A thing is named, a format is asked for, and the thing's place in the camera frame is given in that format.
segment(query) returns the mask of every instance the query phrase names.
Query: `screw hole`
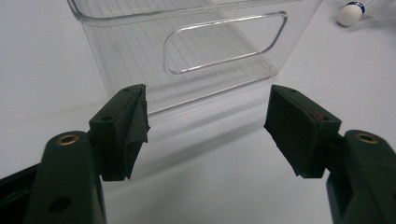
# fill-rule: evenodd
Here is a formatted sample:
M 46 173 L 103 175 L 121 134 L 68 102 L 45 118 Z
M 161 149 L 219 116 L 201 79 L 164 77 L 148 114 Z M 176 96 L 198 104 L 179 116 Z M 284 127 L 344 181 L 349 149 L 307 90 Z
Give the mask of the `screw hole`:
M 66 210 L 71 203 L 72 200 L 69 197 L 61 197 L 50 204 L 49 211 L 51 213 L 61 213 Z
M 103 117 L 102 118 L 102 120 L 104 120 L 104 121 L 109 121 L 109 120 L 111 120 L 112 118 L 110 117 L 110 116 L 107 116 L 107 117 Z
M 361 140 L 362 142 L 365 142 L 365 143 L 370 143 L 370 144 L 377 144 L 378 143 L 378 140 L 374 136 L 372 136 L 372 135 L 370 135 L 368 133 L 357 133 L 356 137 L 359 140 Z
M 79 139 L 78 135 L 75 134 L 69 134 L 69 135 L 65 135 L 62 136 L 61 138 L 58 139 L 58 141 L 56 141 L 56 143 L 60 146 L 68 146 L 68 145 L 72 145 L 74 143 L 76 143 Z

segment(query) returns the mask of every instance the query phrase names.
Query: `white background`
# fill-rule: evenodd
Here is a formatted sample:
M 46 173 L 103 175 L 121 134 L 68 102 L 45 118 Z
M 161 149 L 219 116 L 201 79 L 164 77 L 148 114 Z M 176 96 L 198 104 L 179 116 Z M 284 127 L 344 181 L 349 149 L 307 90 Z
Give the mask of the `white background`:
M 336 24 L 325 0 L 280 74 L 150 121 L 131 181 L 105 183 L 109 223 L 332 223 L 325 181 L 303 180 L 262 128 L 271 84 L 301 91 L 396 148 L 396 8 Z M 66 1 L 0 0 L 0 178 L 46 142 L 88 131 L 106 91 Z

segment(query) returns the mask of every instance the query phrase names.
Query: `plastic bin handle cutout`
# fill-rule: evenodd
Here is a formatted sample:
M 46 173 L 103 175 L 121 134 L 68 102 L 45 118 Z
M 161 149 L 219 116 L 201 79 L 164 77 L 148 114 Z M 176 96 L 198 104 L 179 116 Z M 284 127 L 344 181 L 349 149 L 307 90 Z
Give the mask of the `plastic bin handle cutout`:
M 166 38 L 164 70 L 180 76 L 263 55 L 274 47 L 287 20 L 287 13 L 278 11 L 182 27 Z

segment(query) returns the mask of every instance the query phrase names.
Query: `clear plastic bin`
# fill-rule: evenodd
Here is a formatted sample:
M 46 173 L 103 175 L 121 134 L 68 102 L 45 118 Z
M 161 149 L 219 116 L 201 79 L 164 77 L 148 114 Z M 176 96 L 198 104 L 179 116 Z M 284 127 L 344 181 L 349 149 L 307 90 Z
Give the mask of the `clear plastic bin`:
M 147 85 L 150 115 L 275 76 L 321 0 L 68 0 L 108 94 Z

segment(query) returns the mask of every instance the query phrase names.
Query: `white object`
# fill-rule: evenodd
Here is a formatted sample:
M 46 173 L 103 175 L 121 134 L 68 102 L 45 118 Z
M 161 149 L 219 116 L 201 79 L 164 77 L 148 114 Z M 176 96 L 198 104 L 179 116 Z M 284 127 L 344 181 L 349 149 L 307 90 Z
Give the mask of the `white object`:
M 337 20 L 343 26 L 351 26 L 361 19 L 364 13 L 358 5 L 346 5 L 338 12 Z
M 343 26 L 351 26 L 358 22 L 365 14 L 381 7 L 392 5 L 394 0 L 361 0 L 349 2 L 338 12 L 337 20 Z

